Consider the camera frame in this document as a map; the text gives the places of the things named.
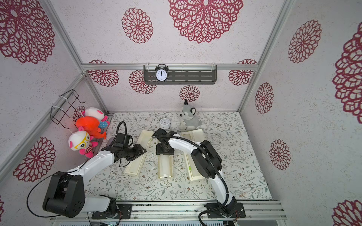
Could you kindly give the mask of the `cream dispenser lid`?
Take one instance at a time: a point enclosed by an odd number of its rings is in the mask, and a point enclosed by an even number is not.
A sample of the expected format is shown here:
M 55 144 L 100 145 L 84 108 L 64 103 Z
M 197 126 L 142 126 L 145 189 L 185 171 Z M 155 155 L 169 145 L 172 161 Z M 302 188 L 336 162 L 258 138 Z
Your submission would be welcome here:
M 124 173 L 131 176 L 138 176 L 141 172 L 143 164 L 145 162 L 146 154 L 149 152 L 149 144 L 152 141 L 152 135 L 154 132 L 143 130 L 136 142 L 137 145 L 140 145 L 138 149 L 138 156 L 131 161 L 129 165 L 126 166 Z

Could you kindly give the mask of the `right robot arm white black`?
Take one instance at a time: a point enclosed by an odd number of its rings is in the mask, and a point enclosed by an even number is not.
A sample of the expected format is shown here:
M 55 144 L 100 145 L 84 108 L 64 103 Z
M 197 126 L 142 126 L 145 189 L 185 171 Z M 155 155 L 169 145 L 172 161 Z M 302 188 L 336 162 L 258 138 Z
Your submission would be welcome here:
M 163 129 L 158 129 L 152 138 L 159 141 L 162 151 L 177 149 L 190 154 L 196 169 L 211 183 L 216 194 L 218 206 L 214 208 L 214 211 L 219 211 L 224 216 L 231 215 L 237 201 L 224 179 L 221 157 L 209 141 L 194 142 L 174 131 L 168 133 Z

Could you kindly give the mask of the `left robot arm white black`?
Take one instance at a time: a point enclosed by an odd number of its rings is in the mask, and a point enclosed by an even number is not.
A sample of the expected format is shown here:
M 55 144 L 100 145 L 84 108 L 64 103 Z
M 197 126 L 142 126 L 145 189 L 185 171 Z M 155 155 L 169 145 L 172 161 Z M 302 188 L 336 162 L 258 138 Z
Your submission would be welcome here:
M 51 177 L 42 204 L 43 210 L 68 218 L 83 212 L 98 212 L 106 218 L 113 218 L 119 210 L 115 198 L 86 195 L 84 185 L 119 159 L 132 162 L 146 151 L 140 144 L 129 145 L 127 135 L 116 135 L 85 164 L 67 172 L 58 171 Z

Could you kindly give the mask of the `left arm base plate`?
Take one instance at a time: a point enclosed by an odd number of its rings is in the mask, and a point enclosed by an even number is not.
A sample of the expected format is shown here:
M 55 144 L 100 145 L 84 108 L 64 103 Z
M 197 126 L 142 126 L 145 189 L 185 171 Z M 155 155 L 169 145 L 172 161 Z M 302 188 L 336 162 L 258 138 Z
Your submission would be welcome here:
M 117 204 L 117 208 L 115 211 L 108 212 L 94 212 L 91 219 L 94 220 L 104 220 L 104 219 L 130 219 L 132 213 L 133 205 L 130 203 L 121 203 Z

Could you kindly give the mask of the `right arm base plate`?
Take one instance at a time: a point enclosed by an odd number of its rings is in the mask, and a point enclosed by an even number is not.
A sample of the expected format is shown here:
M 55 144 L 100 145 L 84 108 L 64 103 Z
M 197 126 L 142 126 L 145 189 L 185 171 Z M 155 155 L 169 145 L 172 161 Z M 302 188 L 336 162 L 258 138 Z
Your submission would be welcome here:
M 237 202 L 233 207 L 224 207 L 207 214 L 208 218 L 245 218 L 246 213 L 241 202 Z

